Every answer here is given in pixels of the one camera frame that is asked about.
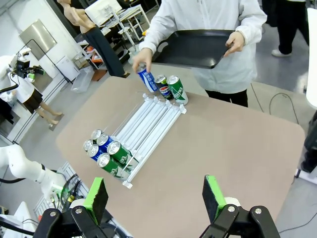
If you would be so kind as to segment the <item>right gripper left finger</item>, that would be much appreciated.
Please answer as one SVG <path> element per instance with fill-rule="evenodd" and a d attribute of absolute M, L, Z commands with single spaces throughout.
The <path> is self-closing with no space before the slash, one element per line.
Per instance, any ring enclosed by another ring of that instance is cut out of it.
<path fill-rule="evenodd" d="M 107 238 L 100 227 L 108 193 L 103 178 L 95 178 L 83 205 L 60 212 L 47 209 L 33 234 L 35 238 Z"/>

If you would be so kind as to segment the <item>person's left hand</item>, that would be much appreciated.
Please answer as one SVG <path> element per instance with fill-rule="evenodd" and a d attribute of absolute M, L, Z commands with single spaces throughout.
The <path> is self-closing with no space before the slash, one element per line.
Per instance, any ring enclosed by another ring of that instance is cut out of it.
<path fill-rule="evenodd" d="M 235 52 L 241 52 L 245 44 L 245 38 L 240 31 L 234 31 L 230 34 L 228 40 L 226 41 L 227 51 L 224 54 L 224 57 L 229 56 Z"/>

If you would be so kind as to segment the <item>person's right hand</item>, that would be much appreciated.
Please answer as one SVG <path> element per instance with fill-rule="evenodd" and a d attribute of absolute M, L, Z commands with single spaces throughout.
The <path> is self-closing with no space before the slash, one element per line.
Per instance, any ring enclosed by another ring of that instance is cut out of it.
<path fill-rule="evenodd" d="M 153 52 L 149 48 L 143 48 L 139 51 L 139 53 L 133 58 L 132 68 L 135 73 L 137 73 L 137 69 L 140 64 L 144 63 L 146 65 L 147 72 L 151 71 L 152 66 L 152 56 Z"/>

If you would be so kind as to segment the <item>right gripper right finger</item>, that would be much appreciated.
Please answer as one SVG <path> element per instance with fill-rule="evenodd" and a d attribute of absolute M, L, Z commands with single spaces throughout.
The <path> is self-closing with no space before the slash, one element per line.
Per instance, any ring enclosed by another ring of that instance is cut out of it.
<path fill-rule="evenodd" d="M 202 192 L 210 225 L 202 238 L 278 238 L 280 234 L 269 210 L 254 206 L 242 208 L 236 198 L 224 197 L 214 176 L 206 175 Z"/>

